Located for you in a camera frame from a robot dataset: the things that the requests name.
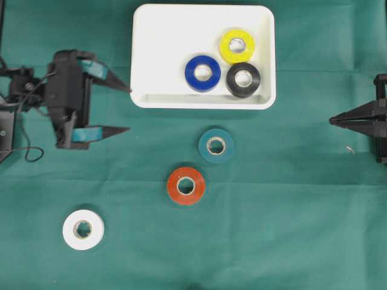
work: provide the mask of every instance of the red tape roll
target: red tape roll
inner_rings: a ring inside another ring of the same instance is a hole
[[[193,190],[184,194],[179,191],[178,184],[184,178],[193,182]],[[192,205],[198,202],[206,191],[206,182],[203,176],[194,168],[180,167],[172,172],[167,182],[167,191],[171,199],[180,205]]]

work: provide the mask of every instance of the black tape roll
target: black tape roll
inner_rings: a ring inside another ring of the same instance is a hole
[[[249,86],[242,87],[238,86],[235,82],[235,76],[240,71],[248,71],[252,75],[252,82]],[[247,98],[250,97],[258,89],[259,84],[261,83],[261,75],[255,66],[247,63],[241,62],[234,64],[229,72],[227,73],[227,88],[235,97],[238,98]]]

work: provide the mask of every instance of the white tape roll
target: white tape roll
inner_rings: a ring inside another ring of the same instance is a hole
[[[86,223],[89,226],[89,234],[82,237],[78,227]],[[96,246],[103,237],[105,226],[99,215],[90,210],[77,210],[71,213],[63,224],[63,238],[67,245],[75,250],[88,250]]]

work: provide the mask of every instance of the green cloth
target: green cloth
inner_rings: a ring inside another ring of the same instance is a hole
[[[2,56],[43,76],[57,50],[88,50],[128,80],[132,15],[142,3],[7,0]],[[275,15],[270,109],[142,109],[94,86],[91,124],[132,129],[89,151],[55,149],[50,122],[24,115],[46,155],[30,164],[18,152],[0,165],[1,289],[387,288],[386,167],[371,139],[328,124],[375,98],[372,80],[387,71],[385,1],[238,3]],[[0,89],[7,92],[5,80]],[[197,149],[212,126],[235,140],[234,158],[221,166]],[[181,165],[207,181],[192,207],[166,193]],[[80,208],[105,221],[90,251],[62,237]]]

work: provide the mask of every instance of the black cable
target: black cable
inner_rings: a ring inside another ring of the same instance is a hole
[[[1,56],[0,56],[0,62],[2,63],[3,67],[6,66],[6,64],[5,64],[5,62],[4,62],[4,60],[2,59]],[[20,103],[9,104],[9,106],[19,105],[18,110],[16,111],[16,113],[20,113],[22,111],[24,103],[31,97],[31,95],[38,89],[38,87],[40,87],[43,84],[44,80],[46,78],[48,78],[48,77],[51,77],[51,76],[55,75],[55,74],[56,74],[56,72],[50,72],[50,73],[46,74],[45,76],[43,76],[43,78],[41,78],[41,80],[39,81],[39,83],[37,83],[37,85],[33,88],[33,90],[31,90],[27,95],[25,95],[25,98],[23,99],[23,101],[21,101]],[[38,108],[35,108],[35,109],[38,112],[40,112],[42,115],[46,115],[43,112],[41,112]],[[23,134],[24,138],[27,140],[27,146],[26,147],[15,148],[15,149],[10,149],[10,150],[2,150],[2,151],[0,151],[0,153],[26,150],[26,153],[24,155],[24,160],[26,160],[26,162],[30,162],[30,163],[36,162],[36,161],[40,160],[44,156],[44,150],[42,148],[40,148],[40,147],[37,147],[37,146],[31,146],[31,139],[28,136],[27,131],[25,130],[24,124],[23,124],[21,119],[19,119],[19,121],[20,121],[20,127],[22,129],[22,134]],[[30,154],[30,150],[31,149],[38,150],[38,151],[41,152],[41,154],[37,158],[35,158],[35,159],[29,159],[28,156]]]
[[[15,149],[10,149],[10,150],[2,150],[2,151],[0,151],[0,153],[27,150],[26,153],[25,153],[25,156],[24,156],[24,160],[26,160],[26,162],[30,162],[30,163],[36,162],[36,161],[40,160],[44,156],[44,150],[42,148],[40,148],[40,147],[37,147],[37,146],[31,146],[30,137],[28,136],[28,133],[25,130],[25,127],[24,127],[24,124],[23,124],[23,121],[21,120],[21,118],[19,119],[19,122],[20,122],[20,127],[22,129],[22,134],[23,134],[24,138],[27,140],[27,146],[26,147],[15,148]],[[38,151],[41,152],[41,154],[37,158],[35,158],[35,159],[29,159],[28,156],[30,155],[30,150],[31,149],[38,150]]]
[[[56,72],[49,72],[48,74],[46,74],[45,76],[43,76],[43,78],[41,78],[41,80],[39,81],[39,83],[36,84],[36,86],[32,89],[32,91],[30,91],[27,95],[25,95],[25,98],[23,99],[23,101],[20,102],[20,105],[18,107],[18,110],[16,111],[17,113],[20,113],[22,111],[22,108],[23,108],[23,105],[24,103],[31,97],[31,95],[41,86],[43,85],[43,82],[45,79],[47,79],[48,77],[51,77],[53,75],[55,75]]]

